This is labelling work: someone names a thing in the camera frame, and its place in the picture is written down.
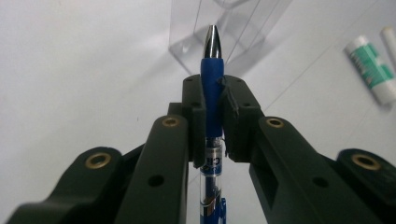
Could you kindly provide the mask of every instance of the ballpoint pen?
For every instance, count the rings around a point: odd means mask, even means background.
[[[222,125],[218,107],[224,76],[219,33],[215,25],[207,32],[201,80],[206,105],[205,165],[201,167],[201,224],[225,223],[225,200],[221,199]]]

